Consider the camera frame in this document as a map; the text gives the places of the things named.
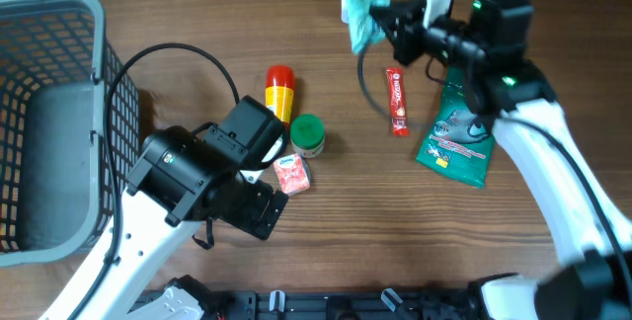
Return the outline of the red white small box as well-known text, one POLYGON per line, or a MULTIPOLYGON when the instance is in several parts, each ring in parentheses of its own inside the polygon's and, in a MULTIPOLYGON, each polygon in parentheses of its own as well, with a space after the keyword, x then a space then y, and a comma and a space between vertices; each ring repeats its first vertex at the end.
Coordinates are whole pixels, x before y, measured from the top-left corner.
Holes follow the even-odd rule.
POLYGON ((311 187, 309 168, 299 154, 278 158, 273 166, 280 189, 286 195, 293 196, 311 187))

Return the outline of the red coffee stick sachet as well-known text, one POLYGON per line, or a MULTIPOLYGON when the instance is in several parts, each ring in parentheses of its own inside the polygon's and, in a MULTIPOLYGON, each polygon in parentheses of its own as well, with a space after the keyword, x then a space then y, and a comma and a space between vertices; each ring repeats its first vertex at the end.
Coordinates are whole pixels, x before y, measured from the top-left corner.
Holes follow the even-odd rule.
POLYGON ((389 84, 389 107, 393 134, 397 137, 408 137, 410 129, 403 90, 403 71, 400 68, 388 67, 386 75, 389 84))

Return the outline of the green lid jar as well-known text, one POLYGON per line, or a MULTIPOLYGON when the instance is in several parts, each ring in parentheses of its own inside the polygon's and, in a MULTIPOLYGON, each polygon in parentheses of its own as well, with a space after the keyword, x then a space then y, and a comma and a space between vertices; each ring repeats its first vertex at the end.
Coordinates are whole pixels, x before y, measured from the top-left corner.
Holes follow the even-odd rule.
POLYGON ((303 158, 318 156, 325 145, 325 127, 314 115, 298 116, 290 125, 293 150, 303 158))

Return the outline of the green snack bag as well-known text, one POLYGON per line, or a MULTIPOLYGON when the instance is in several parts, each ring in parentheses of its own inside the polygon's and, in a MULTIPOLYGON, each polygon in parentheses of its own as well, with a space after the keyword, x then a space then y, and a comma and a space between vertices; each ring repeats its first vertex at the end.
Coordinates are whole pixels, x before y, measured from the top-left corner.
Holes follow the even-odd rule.
POLYGON ((467 108, 463 80, 460 69, 447 69, 434 123, 416 161, 446 178, 483 188, 495 139, 467 108))

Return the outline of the red yellow sauce bottle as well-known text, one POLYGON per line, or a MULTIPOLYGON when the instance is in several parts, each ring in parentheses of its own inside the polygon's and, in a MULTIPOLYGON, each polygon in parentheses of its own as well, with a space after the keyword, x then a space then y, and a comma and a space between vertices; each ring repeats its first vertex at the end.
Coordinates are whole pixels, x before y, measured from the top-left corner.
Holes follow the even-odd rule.
POLYGON ((266 107, 283 122, 290 125, 291 111, 295 91, 293 70, 285 65, 274 65, 268 70, 265 101, 266 107))

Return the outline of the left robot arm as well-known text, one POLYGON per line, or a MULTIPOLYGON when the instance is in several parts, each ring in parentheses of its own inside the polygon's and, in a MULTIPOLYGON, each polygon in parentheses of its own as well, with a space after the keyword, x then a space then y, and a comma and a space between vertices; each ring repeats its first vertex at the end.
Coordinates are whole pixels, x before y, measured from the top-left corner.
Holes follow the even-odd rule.
POLYGON ((287 143, 284 124, 246 96, 204 138, 181 126, 151 134, 127 176, 120 207, 45 319, 200 319, 225 309, 183 277, 157 298, 138 299, 157 271, 201 225, 220 219, 270 237, 288 196, 259 181, 287 143))

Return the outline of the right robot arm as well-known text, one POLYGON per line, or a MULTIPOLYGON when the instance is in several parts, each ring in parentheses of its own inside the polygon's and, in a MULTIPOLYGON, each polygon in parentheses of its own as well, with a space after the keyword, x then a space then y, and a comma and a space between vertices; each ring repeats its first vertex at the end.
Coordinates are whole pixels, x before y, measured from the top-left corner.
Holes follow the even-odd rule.
POLYGON ((468 109, 520 171, 547 223, 559 271, 544 280, 494 276, 473 283, 486 319, 627 319, 631 222, 577 147, 557 95, 526 53, 530 0, 474 0, 467 21, 433 0, 371 5, 371 18, 410 64, 422 55, 464 73, 468 109))

